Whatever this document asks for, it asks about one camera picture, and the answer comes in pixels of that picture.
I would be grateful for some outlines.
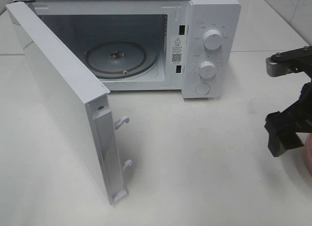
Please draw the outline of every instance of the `round button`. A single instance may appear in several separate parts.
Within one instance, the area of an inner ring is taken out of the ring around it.
[[[201,78],[211,78],[216,74],[215,65],[211,61],[204,61],[199,66],[199,76]]]
[[[208,85],[207,83],[201,83],[196,86],[195,91],[197,94],[200,95],[208,94],[210,91],[210,85]]]
[[[222,34],[217,29],[208,30],[203,38],[204,45],[208,50],[218,49],[222,45]]]

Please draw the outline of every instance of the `pink object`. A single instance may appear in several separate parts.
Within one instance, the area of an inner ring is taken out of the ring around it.
[[[306,161],[309,172],[312,175],[312,134],[309,134],[306,141]]]

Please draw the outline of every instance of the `control panel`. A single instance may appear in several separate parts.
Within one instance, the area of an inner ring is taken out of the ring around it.
[[[194,5],[182,83],[184,98],[220,96],[239,13],[239,4]]]

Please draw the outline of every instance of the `robotic arm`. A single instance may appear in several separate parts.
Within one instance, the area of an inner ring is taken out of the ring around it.
[[[266,59],[272,77],[305,72],[312,78],[312,46],[276,53]],[[296,132],[312,132],[312,83],[306,83],[299,100],[283,112],[268,114],[264,126],[269,132],[268,147],[274,157],[304,146]]]

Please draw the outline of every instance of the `warning label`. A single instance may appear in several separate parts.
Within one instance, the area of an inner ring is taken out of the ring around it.
[[[172,63],[179,64],[182,61],[184,37],[173,36],[171,40]]]

